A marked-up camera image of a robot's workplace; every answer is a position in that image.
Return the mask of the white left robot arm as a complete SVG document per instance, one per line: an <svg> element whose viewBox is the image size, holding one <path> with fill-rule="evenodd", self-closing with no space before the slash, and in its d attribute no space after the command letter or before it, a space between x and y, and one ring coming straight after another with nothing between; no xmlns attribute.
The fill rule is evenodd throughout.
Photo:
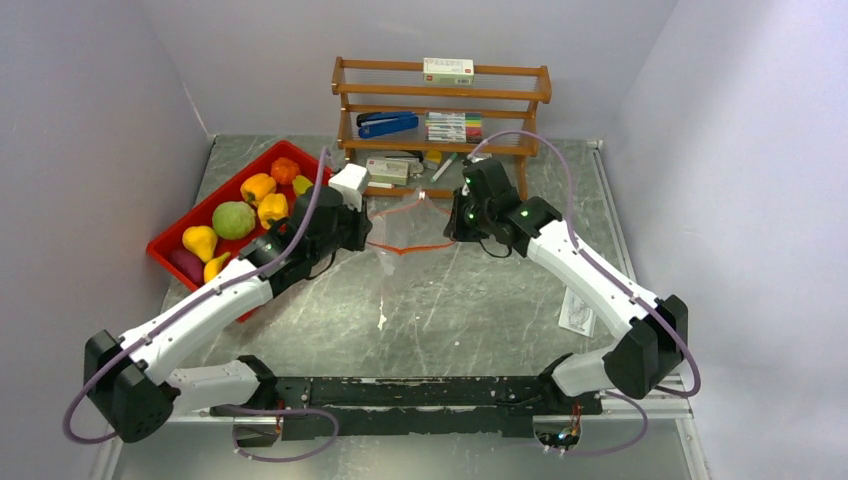
<svg viewBox="0 0 848 480"><path fill-rule="evenodd" d="M103 441L149 437L169 418L225 404L261 416L277 388L252 358L221 367L179 370L179 364L242 315L307 280L338 250L361 251L371 229L362 186L331 181L299 197L295 213L243 248L213 279L171 309L115 337L102 330L84 346L88 398L112 431Z"/></svg>

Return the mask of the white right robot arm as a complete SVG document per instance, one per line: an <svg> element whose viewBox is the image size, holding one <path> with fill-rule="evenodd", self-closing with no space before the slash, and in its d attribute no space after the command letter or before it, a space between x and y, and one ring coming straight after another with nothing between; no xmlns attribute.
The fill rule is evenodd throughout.
<svg viewBox="0 0 848 480"><path fill-rule="evenodd" d="M578 396L616 389L642 399L684 360L688 307L659 298L616 270L585 244L562 214L540 197L520 198L502 164L484 159L462 172L445 236L457 242L492 237L560 279L602 320L614 344L568 354L546 370L542 406L562 414Z"/></svg>

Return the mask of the clear zip top bag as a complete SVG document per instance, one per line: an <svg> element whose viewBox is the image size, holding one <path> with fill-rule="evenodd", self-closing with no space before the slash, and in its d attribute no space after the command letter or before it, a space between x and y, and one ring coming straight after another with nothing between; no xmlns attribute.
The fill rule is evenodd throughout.
<svg viewBox="0 0 848 480"><path fill-rule="evenodd" d="M455 242L443 233L450 214L449 208L438 205L421 189L396 205L370 213L373 227L366 245L376 254L381 273L399 275L451 249Z"/></svg>

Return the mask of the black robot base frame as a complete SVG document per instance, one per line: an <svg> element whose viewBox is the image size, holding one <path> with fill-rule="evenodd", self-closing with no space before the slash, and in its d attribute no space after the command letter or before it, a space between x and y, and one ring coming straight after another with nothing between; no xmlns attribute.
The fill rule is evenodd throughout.
<svg viewBox="0 0 848 480"><path fill-rule="evenodd" d="M598 393L561 393L548 374L536 376L443 376L419 378L282 377L253 355L240 361L257 374L259 388L246 407L285 415L258 432L238 427L242 446L274 440L340 436L498 433L531 438L544 417L598 415Z"/></svg>

